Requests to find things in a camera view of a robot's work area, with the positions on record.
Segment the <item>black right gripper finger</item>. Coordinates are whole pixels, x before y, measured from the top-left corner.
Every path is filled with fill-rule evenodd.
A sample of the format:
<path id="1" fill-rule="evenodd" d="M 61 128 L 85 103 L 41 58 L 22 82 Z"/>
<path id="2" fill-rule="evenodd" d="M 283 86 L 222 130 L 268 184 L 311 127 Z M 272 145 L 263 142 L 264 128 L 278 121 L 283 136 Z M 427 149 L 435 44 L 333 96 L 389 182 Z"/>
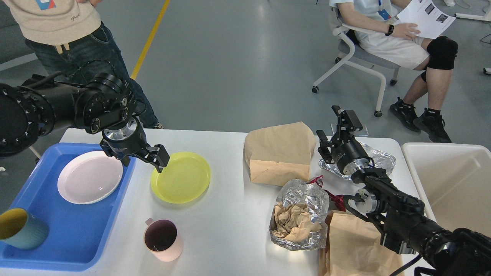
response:
<path id="1" fill-rule="evenodd" d="M 318 152 L 321 158 L 326 164 L 334 164 L 333 155 L 330 152 L 330 149 L 333 147 L 333 143 L 331 143 L 331 140 L 326 136 L 323 130 L 317 130 L 316 133 L 319 138 L 320 145 L 318 147 Z"/>
<path id="2" fill-rule="evenodd" d="M 363 130 L 363 125 L 355 111 L 344 110 L 338 105 L 331 107 L 337 116 L 336 132 L 331 138 L 333 144 L 349 143 L 354 139 L 354 132 Z"/>

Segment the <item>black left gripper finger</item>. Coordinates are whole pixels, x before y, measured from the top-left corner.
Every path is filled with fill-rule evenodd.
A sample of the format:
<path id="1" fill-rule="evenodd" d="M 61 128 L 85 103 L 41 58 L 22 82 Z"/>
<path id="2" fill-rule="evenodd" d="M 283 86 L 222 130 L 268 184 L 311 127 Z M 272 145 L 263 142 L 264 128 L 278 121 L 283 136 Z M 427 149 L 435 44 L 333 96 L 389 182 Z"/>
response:
<path id="1" fill-rule="evenodd" d="M 170 161 L 170 155 L 163 145 L 146 145 L 144 148 L 135 152 L 135 157 L 147 164 L 152 164 L 158 173 L 162 173 Z"/>

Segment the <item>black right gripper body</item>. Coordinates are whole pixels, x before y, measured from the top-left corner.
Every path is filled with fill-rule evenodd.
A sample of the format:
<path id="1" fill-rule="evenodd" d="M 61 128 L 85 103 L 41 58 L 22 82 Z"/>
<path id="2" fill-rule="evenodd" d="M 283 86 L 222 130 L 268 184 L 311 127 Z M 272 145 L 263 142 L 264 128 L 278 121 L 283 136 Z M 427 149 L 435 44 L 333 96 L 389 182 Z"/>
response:
<path id="1" fill-rule="evenodd" d="M 351 176 L 356 171 L 369 167 L 371 159 L 357 140 L 352 139 L 347 143 L 342 143 L 341 140 L 335 139 L 332 143 L 333 162 L 343 175 Z"/>

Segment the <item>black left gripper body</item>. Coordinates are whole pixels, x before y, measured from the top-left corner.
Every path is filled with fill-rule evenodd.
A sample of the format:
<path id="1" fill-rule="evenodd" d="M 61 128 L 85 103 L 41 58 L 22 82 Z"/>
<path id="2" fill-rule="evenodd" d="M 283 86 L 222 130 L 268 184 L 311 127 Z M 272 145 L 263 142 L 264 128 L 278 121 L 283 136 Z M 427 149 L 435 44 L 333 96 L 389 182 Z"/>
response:
<path id="1" fill-rule="evenodd" d="M 103 139 L 99 145 L 105 154 L 121 161 L 123 166 L 128 166 L 130 156 L 149 163 L 147 156 L 149 144 L 140 121 L 131 118 L 128 123 L 119 130 L 105 129 L 102 131 Z"/>

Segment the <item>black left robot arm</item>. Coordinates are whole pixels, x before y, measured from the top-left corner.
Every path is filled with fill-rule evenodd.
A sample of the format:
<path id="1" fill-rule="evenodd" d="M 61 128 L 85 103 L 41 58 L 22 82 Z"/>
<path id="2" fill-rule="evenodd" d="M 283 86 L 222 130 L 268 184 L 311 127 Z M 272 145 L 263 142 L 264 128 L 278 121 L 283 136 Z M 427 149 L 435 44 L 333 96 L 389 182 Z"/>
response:
<path id="1" fill-rule="evenodd" d="M 160 173 L 170 155 L 163 145 L 151 146 L 134 112 L 137 100 L 125 80 L 99 73 L 87 85 L 56 81 L 54 73 L 34 74 L 20 86 L 1 84 L 0 155 L 16 155 L 40 136 L 60 128 L 101 133 L 100 147 L 125 166 L 136 157 Z"/>

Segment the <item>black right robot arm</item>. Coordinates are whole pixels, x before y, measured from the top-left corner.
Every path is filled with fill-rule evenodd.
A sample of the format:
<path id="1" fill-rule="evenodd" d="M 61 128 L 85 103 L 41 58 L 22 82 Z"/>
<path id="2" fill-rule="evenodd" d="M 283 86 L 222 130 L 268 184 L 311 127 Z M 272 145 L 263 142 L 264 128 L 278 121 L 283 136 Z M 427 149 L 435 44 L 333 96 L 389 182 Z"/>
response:
<path id="1" fill-rule="evenodd" d="M 354 131 L 363 127 L 355 112 L 338 105 L 332 109 L 337 115 L 337 131 L 328 139 L 323 130 L 317 130 L 318 152 L 327 164 L 336 164 L 343 175 L 363 184 L 355 195 L 344 195 L 346 210 L 374 224 L 381 233 L 382 246 L 398 254 L 418 253 L 393 275 L 424 258 L 432 268 L 416 267 L 416 276 L 489 276 L 490 238 L 466 228 L 449 231 L 425 217 L 424 203 L 398 190 L 386 170 L 376 167 L 356 140 Z"/>

